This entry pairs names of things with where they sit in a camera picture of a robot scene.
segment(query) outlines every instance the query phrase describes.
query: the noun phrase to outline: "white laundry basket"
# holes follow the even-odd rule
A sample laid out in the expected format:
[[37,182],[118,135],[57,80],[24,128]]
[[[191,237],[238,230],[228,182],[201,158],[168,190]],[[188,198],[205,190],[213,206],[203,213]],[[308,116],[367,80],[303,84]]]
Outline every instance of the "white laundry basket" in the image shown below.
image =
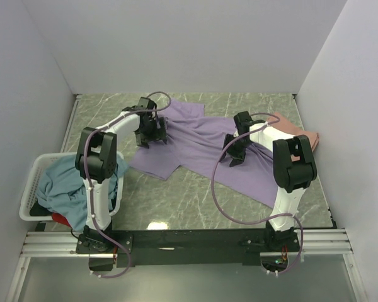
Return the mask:
[[[26,182],[26,186],[24,189],[23,197],[21,199],[21,207],[20,207],[20,217],[22,220],[26,221],[48,221],[52,220],[51,216],[31,216],[30,210],[34,203],[37,201],[37,197],[35,193],[38,188],[38,183],[42,172],[52,164],[55,160],[63,157],[76,154],[75,152],[66,152],[66,153],[49,153],[49,154],[42,154],[37,159],[35,159],[30,175],[28,176],[28,180]],[[123,155],[120,152],[117,152],[117,156],[123,159]],[[116,214],[120,207],[120,200],[122,199],[122,189],[123,189],[123,176],[118,180],[118,192],[116,195],[116,204],[115,208],[110,215],[113,216]]]

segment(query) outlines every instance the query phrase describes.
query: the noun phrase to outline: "marble table top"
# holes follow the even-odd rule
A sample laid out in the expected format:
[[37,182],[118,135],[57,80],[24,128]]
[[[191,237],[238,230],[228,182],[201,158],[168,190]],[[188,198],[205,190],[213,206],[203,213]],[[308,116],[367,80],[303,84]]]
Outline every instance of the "marble table top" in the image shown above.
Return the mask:
[[[147,93],[79,95],[64,151],[76,151],[84,127],[105,124],[116,117],[124,107],[137,104],[139,98],[146,95]],[[240,111],[279,111],[292,123],[302,127],[291,94],[172,93],[171,97],[180,101],[205,104],[205,115],[208,116],[234,116]],[[159,108],[166,104],[164,96],[154,96],[153,100]],[[118,146],[127,162],[132,159],[137,148],[133,133]],[[257,220],[268,217],[272,211],[264,204],[223,185],[216,183],[215,190],[224,210],[237,219]],[[304,227],[333,226],[319,178],[312,182],[302,197],[297,217]],[[183,167],[175,170],[167,181],[129,169],[124,177],[120,210],[112,221],[115,230],[145,230],[149,226],[169,229],[245,227],[227,220],[218,212],[212,200],[209,179]],[[252,227],[264,227],[264,224]]]

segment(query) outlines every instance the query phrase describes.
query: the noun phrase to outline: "purple towel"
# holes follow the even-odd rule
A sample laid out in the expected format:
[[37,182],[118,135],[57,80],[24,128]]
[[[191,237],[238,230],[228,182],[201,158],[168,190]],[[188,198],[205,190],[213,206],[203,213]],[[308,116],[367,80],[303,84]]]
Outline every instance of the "purple towel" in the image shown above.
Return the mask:
[[[204,116],[203,104],[176,100],[159,115],[167,119],[167,145],[152,142],[150,149],[137,149],[129,166],[163,180],[180,165],[211,178],[225,135],[236,131],[234,120]],[[230,168],[228,155],[219,164],[215,180],[272,208],[277,195],[272,156],[271,151],[254,144],[241,165]]]

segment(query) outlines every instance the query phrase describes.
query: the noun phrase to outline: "blue towel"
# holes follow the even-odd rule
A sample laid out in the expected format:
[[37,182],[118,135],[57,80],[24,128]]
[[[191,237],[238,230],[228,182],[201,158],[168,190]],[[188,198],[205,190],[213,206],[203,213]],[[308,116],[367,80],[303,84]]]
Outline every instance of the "blue towel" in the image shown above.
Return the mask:
[[[63,215],[73,230],[83,230],[87,219],[87,197],[80,172],[75,168],[75,155],[56,160],[43,173],[37,188],[41,206]],[[118,191],[118,179],[128,169],[127,163],[117,156],[117,167],[109,183],[109,210]]]

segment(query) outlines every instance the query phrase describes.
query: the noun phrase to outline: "table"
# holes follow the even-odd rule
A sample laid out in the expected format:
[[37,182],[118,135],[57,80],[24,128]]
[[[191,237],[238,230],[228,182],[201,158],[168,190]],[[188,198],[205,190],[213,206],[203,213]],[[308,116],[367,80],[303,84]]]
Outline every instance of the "table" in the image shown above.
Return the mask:
[[[77,150],[80,133],[84,127],[105,124],[116,117],[123,108],[137,104],[139,98],[146,95],[147,93],[78,95],[64,151]],[[302,127],[297,105],[291,94],[171,93],[171,97],[180,101],[205,104],[205,115],[208,116],[234,116],[240,111],[278,111],[292,123]],[[153,100],[159,108],[166,104],[166,98],[161,95],[154,96]],[[127,162],[132,159],[137,148],[133,133],[118,146]],[[224,210],[240,220],[258,220],[268,217],[272,211],[264,204],[223,185],[216,183],[215,191]],[[307,228],[333,227],[319,177],[312,182],[302,197],[297,217]],[[231,222],[218,212],[212,200],[209,179],[183,167],[175,170],[167,181],[129,169],[124,177],[120,210],[112,221],[115,230],[246,227]],[[249,227],[264,227],[264,223]],[[49,225],[46,230],[64,228],[54,224]]]

